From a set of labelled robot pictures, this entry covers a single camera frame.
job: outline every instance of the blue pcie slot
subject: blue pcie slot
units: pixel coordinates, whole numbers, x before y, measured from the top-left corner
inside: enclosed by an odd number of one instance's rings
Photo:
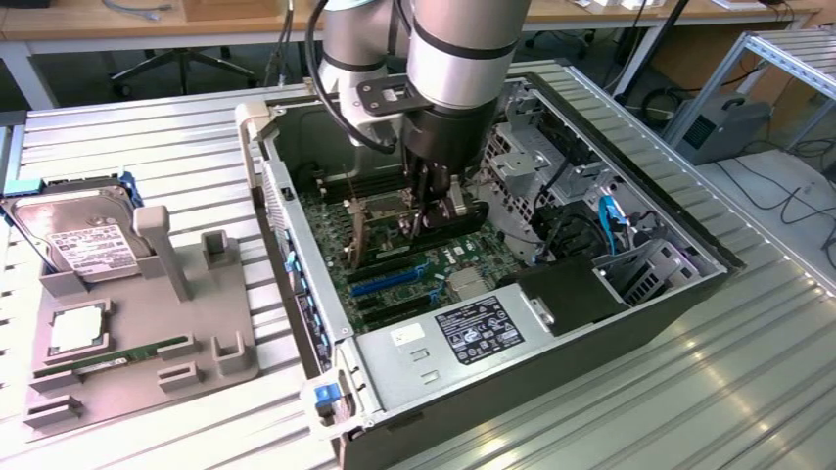
[[[384,289],[388,289],[389,287],[400,286],[401,284],[408,284],[413,281],[417,281],[422,276],[426,266],[428,263],[414,267],[401,274],[384,277],[382,279],[377,279],[376,281],[370,281],[365,284],[352,287],[352,297],[364,296],[365,294],[381,291]]]

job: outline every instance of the warning label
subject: warning label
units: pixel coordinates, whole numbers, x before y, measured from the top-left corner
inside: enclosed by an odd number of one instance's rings
[[[436,315],[434,321],[465,365],[525,342],[496,297]]]
[[[136,266],[133,251],[118,225],[50,233],[49,243],[80,275]]]

